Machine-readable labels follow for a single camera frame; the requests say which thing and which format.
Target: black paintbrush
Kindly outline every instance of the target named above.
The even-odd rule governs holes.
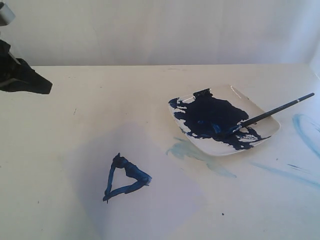
[[[275,108],[275,109],[273,109],[273,110],[267,111],[267,112],[265,112],[265,113],[263,113],[263,114],[261,114],[261,115],[259,115],[259,116],[256,116],[256,117],[251,118],[251,119],[249,119],[249,120],[247,120],[247,121],[241,122],[241,123],[239,123],[238,125],[232,126],[232,127],[230,127],[228,130],[226,130],[226,131],[216,132],[216,134],[217,134],[218,136],[222,137],[222,138],[227,138],[227,137],[230,136],[231,134],[234,134],[235,132],[239,131],[240,129],[245,128],[245,127],[247,127],[247,126],[249,126],[249,125],[251,125],[251,124],[255,124],[256,122],[258,122],[258,121],[260,121],[260,120],[262,120],[262,119],[265,119],[265,118],[267,118],[267,117],[270,117],[271,115],[276,114],[276,113],[278,113],[278,112],[280,112],[280,111],[282,111],[282,110],[284,110],[284,109],[286,109],[286,108],[289,108],[289,107],[291,107],[292,105],[295,105],[295,104],[297,104],[297,103],[299,103],[299,102],[301,102],[301,101],[303,101],[303,100],[306,100],[306,99],[312,97],[313,95],[315,95],[315,94],[314,94],[314,93],[310,93],[310,94],[308,94],[308,95],[305,95],[305,96],[303,96],[303,97],[300,97],[300,98],[298,98],[297,100],[288,102],[288,103],[285,104],[285,105],[279,106],[279,107],[277,107],[277,108]]]

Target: light blue paint smear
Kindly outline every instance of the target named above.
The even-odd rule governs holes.
[[[270,173],[279,175],[281,177],[285,177],[285,178],[294,180],[294,181],[296,181],[298,183],[301,183],[301,184],[304,184],[304,185],[308,185],[308,186],[316,188],[316,189],[320,189],[320,183],[318,183],[316,181],[311,181],[311,180],[308,180],[308,179],[306,179],[304,177],[295,175],[293,173],[290,173],[290,172],[287,172],[287,171],[282,171],[282,170],[279,170],[279,169],[276,169],[276,168],[273,168],[273,167],[270,167],[270,166],[266,166],[266,165],[263,165],[263,164],[260,164],[260,163],[256,163],[256,162],[251,162],[251,165],[256,166],[258,168],[261,168],[261,169],[264,169],[264,170],[266,170],[266,171],[268,171]]]
[[[189,158],[198,159],[200,161],[206,162],[207,167],[215,172],[216,174],[228,178],[236,178],[237,176],[233,173],[229,172],[227,169],[225,169],[223,166],[221,166],[217,160],[215,160],[213,157],[205,154],[204,152],[200,151],[195,145],[193,145],[188,140],[183,140],[180,138],[175,137],[174,139],[177,139],[179,142],[175,143],[168,151],[166,151],[165,154],[168,155],[168,153],[172,153],[173,156],[175,156],[178,159],[184,159],[185,156],[188,156]]]
[[[312,118],[310,118],[304,114],[295,114],[292,118],[292,121],[293,121],[293,125],[294,125],[295,130],[297,131],[297,133],[299,134],[301,139],[304,141],[304,143],[318,156],[318,158],[320,158],[319,147],[303,131],[303,129],[301,127],[301,123],[303,121],[305,121],[305,122],[311,124],[314,127],[314,130],[318,131],[319,133],[320,133],[320,125],[318,123],[316,123]]]

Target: white backdrop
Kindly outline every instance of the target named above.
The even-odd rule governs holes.
[[[31,65],[311,63],[320,0],[7,0]]]

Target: white tabletop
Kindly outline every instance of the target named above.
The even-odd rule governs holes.
[[[162,237],[319,239],[320,137],[306,133],[318,147],[312,150],[293,124],[296,114],[312,119],[315,129],[320,123],[320,81],[308,66],[34,69],[53,83],[49,95],[0,92],[0,239],[109,240],[99,233],[73,187],[65,170],[68,154],[133,123],[166,156],[179,142],[174,137],[186,139],[170,115],[168,100],[221,84],[234,85],[265,111],[311,92],[315,96],[277,113],[274,118],[281,129],[271,139],[240,153],[212,158],[236,177],[218,175],[204,161],[179,159],[169,152],[168,161],[195,182],[202,197],[196,202],[197,210]]]

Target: white plate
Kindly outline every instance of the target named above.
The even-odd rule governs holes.
[[[200,150],[213,156],[230,155],[255,147],[280,129],[280,123],[270,116],[229,137],[217,137],[214,127],[226,130],[264,113],[230,85],[174,98],[169,101],[169,108],[189,140]]]

